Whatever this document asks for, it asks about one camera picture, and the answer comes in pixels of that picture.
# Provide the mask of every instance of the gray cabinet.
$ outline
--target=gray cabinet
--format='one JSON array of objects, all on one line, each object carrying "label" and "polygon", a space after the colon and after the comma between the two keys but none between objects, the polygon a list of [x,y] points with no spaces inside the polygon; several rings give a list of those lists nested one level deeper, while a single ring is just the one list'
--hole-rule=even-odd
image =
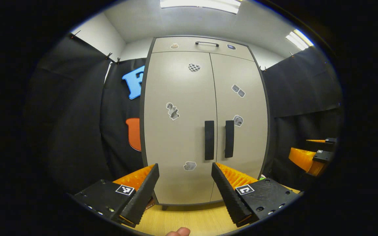
[{"label": "gray cabinet", "polygon": [[[159,164],[157,202],[222,200],[211,177],[213,162],[258,177],[268,115],[264,86],[248,47],[177,36],[157,38],[151,51],[141,94],[141,148],[146,165]],[[225,158],[225,139],[230,138],[225,122],[236,115],[242,123],[234,125],[233,155]],[[213,139],[205,138],[205,121],[213,122]],[[206,145],[214,149],[210,160]]]}]

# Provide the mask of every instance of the black handle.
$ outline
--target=black handle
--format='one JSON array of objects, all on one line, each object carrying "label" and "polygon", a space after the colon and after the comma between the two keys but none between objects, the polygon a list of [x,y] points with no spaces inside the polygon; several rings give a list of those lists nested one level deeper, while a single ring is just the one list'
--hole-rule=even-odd
[{"label": "black handle", "polygon": [[218,43],[214,43],[214,42],[203,42],[203,43],[211,43],[211,44],[215,44],[216,47],[219,47],[219,46],[220,46]]},{"label": "black handle", "polygon": [[214,160],[214,121],[205,121],[205,160]]},{"label": "black handle", "polygon": [[234,150],[234,121],[225,121],[225,151],[224,157],[233,157]]}]

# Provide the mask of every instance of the ceiling light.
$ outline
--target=ceiling light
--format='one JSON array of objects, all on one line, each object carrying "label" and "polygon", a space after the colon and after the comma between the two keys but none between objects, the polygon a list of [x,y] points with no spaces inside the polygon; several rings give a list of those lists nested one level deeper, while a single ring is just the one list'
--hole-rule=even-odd
[{"label": "ceiling light", "polygon": [[172,7],[203,7],[210,9],[223,10],[237,14],[240,1],[237,0],[160,0],[162,8]]},{"label": "ceiling light", "polygon": [[303,39],[304,42],[307,43],[307,45],[309,46],[313,46],[313,43],[303,34],[300,32],[300,30],[294,30],[293,31],[298,37],[300,37],[301,39]]},{"label": "ceiling light", "polygon": [[293,32],[290,32],[290,34],[287,35],[285,38],[293,44],[295,44],[297,48],[300,48],[300,50],[304,50],[309,46],[313,46],[313,43],[297,29]]}]

